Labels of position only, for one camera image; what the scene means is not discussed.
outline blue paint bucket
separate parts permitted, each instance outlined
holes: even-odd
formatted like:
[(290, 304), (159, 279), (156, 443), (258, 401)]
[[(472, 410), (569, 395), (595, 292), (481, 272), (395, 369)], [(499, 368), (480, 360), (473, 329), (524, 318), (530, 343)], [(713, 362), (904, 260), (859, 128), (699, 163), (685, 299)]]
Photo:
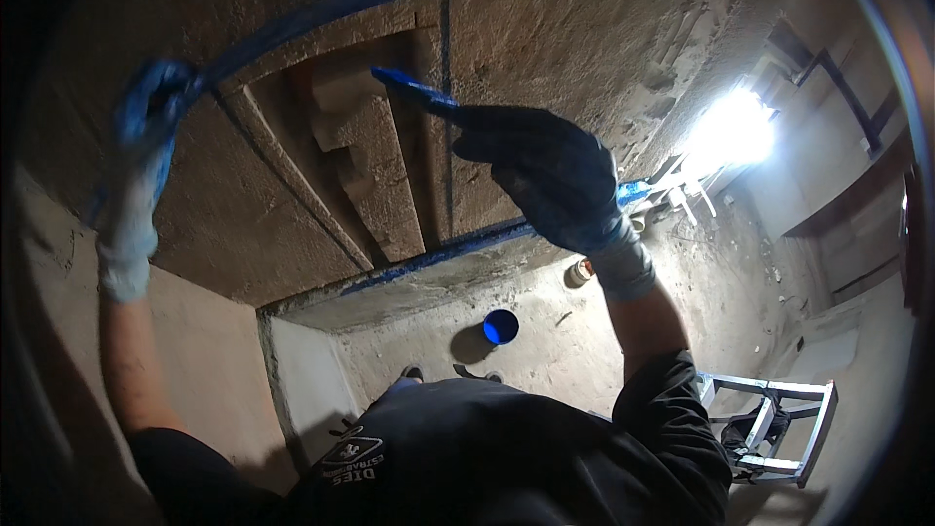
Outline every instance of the blue paint bucket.
[(512, 311), (497, 309), (484, 318), (484, 336), (494, 345), (508, 344), (520, 331), (520, 321)]

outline black t-shirt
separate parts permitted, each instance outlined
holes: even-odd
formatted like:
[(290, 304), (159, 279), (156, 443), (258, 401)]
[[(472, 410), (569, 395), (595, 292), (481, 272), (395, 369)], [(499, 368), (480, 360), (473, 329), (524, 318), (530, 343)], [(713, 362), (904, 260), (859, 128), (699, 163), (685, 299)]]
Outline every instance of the black t-shirt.
[(617, 524), (724, 521), (731, 472), (691, 356), (658, 357), (614, 421), (486, 380), (413, 386), (370, 407), (281, 498), (182, 432), (130, 440), (181, 523)]

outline shoe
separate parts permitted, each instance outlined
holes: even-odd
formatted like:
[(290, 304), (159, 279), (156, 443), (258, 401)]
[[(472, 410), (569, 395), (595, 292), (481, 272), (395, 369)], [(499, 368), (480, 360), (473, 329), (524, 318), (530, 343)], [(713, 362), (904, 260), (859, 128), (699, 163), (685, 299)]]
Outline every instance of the shoe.
[(422, 371), (421, 363), (411, 363), (405, 368), (403, 368), (403, 373), (399, 375), (401, 378), (417, 378), (426, 381), (426, 375)]

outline worker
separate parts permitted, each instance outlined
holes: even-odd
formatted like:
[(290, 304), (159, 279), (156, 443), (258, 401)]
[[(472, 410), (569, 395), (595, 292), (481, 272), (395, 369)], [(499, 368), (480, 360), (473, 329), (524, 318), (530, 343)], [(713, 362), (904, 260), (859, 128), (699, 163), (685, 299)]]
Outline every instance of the worker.
[[(727, 457), (694, 388), (684, 325), (616, 204), (614, 157), (573, 123), (517, 107), (443, 112), (461, 128), (452, 150), (489, 164), (536, 232), (590, 257), (624, 354), (613, 420), (500, 382), (429, 382), (410, 368), (287, 496), (250, 485), (173, 409), (146, 298), (152, 213), (172, 155), (160, 132), (178, 123), (172, 94), (183, 80), (175, 64), (153, 63), (123, 96), (97, 243), (108, 398), (169, 523), (724, 521)], [(162, 144), (139, 160), (146, 140)]]

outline gloved hand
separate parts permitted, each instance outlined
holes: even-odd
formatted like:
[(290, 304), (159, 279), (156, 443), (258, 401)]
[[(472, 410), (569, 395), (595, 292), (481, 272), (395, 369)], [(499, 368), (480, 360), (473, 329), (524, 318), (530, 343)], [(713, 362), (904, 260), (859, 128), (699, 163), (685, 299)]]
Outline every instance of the gloved hand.
[(627, 301), (649, 292), (653, 262), (617, 205), (614, 155), (597, 137), (534, 108), (433, 112), (461, 127), (454, 154), (490, 163), (494, 181), (536, 232), (590, 258), (609, 299)]
[(168, 178), (175, 133), (193, 70), (178, 61), (145, 64), (114, 111), (107, 153), (108, 206), (97, 239), (101, 291), (126, 302), (146, 294), (158, 237), (152, 213)]

